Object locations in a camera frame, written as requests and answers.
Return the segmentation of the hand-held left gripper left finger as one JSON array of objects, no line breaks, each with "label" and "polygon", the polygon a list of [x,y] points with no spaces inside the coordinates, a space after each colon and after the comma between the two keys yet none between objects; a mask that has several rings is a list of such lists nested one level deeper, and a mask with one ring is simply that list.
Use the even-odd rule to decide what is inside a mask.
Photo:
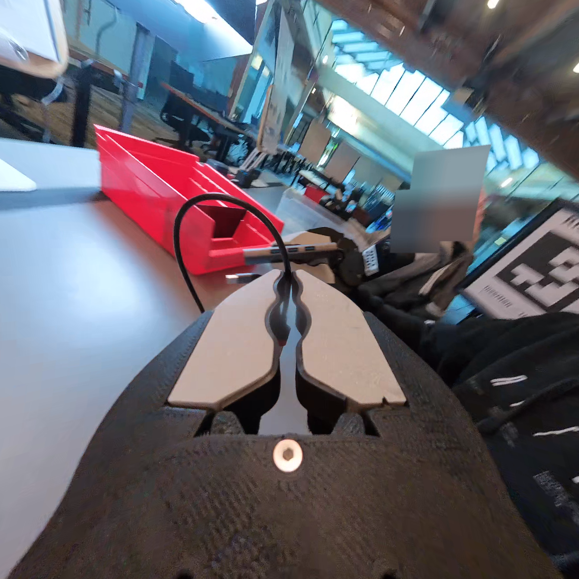
[{"label": "hand-held left gripper left finger", "polygon": [[269,322],[279,303],[281,272],[241,286],[211,313],[167,403],[174,408],[235,414],[247,434],[280,393],[281,347]]}]

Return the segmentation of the stacked clear storage bins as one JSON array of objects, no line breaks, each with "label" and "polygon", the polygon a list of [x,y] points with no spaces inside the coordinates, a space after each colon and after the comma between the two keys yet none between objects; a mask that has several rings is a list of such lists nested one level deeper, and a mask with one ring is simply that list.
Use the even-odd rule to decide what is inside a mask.
[{"label": "stacked clear storage bins", "polygon": [[366,236],[366,229],[354,218],[344,221],[303,193],[287,188],[276,209],[276,216],[284,222],[283,235],[317,228],[330,228],[351,239]]}]

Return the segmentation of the printed sign board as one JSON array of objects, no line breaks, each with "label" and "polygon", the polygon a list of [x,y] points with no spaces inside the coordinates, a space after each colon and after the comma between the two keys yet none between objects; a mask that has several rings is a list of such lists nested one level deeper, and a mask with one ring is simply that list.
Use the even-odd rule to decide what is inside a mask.
[{"label": "printed sign board", "polygon": [[57,79],[68,59],[62,1],[1,1],[2,66]]}]

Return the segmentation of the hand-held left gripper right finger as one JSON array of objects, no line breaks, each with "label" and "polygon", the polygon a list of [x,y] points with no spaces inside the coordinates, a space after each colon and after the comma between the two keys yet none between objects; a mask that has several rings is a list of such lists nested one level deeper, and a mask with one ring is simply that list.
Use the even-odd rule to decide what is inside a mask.
[{"label": "hand-held left gripper right finger", "polygon": [[366,432],[370,410],[402,408],[407,398],[362,310],[307,271],[293,273],[295,391],[310,432],[332,432],[345,414]]}]

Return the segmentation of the whiteboard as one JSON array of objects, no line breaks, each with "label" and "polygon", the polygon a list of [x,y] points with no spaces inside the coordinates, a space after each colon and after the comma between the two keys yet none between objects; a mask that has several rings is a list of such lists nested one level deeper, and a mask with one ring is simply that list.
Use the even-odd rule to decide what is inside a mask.
[{"label": "whiteboard", "polygon": [[319,164],[331,140],[331,131],[323,122],[314,121],[308,127],[298,153],[314,166]]},{"label": "whiteboard", "polygon": [[342,141],[326,163],[323,172],[328,179],[343,183],[360,157],[359,152]]}]

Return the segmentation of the person's right forearm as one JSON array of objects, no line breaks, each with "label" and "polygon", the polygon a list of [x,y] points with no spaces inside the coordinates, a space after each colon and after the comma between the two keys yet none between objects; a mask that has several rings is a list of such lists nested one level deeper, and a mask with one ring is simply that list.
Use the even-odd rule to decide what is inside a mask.
[{"label": "person's right forearm", "polygon": [[359,302],[450,387],[477,379],[550,385],[578,381],[578,315],[547,313],[512,320],[486,317],[458,324],[425,321],[384,303],[367,289]]}]

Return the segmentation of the black office chair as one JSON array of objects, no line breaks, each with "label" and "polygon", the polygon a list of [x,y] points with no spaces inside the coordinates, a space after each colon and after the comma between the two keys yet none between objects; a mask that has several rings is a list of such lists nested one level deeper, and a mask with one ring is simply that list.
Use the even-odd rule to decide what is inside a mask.
[{"label": "black office chair", "polygon": [[194,108],[191,105],[173,92],[168,92],[159,116],[163,123],[177,132],[176,148],[180,150],[188,150],[194,141],[209,143],[212,139],[192,123],[194,114]]}]

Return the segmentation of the red plastic bin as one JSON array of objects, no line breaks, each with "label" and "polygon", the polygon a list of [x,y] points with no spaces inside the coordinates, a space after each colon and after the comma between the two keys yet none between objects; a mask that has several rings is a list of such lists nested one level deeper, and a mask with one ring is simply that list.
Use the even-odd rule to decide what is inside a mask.
[{"label": "red plastic bin", "polygon": [[[108,127],[94,125],[94,129],[102,192],[171,255],[175,254],[173,228],[178,211],[187,200],[205,193],[224,193],[250,203],[282,232],[284,222],[279,217],[197,156]],[[196,206],[201,204],[237,207],[217,200]],[[195,216],[195,207],[180,228],[184,264],[195,276],[242,266],[242,250],[274,241],[264,224],[248,212],[233,238],[210,240],[208,226]]]}]

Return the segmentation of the black bin divider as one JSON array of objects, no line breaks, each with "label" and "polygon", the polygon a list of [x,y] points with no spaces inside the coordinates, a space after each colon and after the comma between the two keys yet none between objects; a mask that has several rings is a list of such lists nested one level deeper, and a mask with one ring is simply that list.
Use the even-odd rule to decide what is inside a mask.
[{"label": "black bin divider", "polygon": [[201,204],[194,208],[194,214],[208,226],[208,237],[230,239],[243,221],[247,210],[239,207]]}]

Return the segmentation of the printed marker board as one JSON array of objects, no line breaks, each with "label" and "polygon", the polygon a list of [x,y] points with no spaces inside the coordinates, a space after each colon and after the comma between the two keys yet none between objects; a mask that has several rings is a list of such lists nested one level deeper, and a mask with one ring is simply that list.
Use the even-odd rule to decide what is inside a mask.
[{"label": "printed marker board", "polygon": [[553,200],[469,273],[459,294],[495,319],[578,314],[578,203]]}]

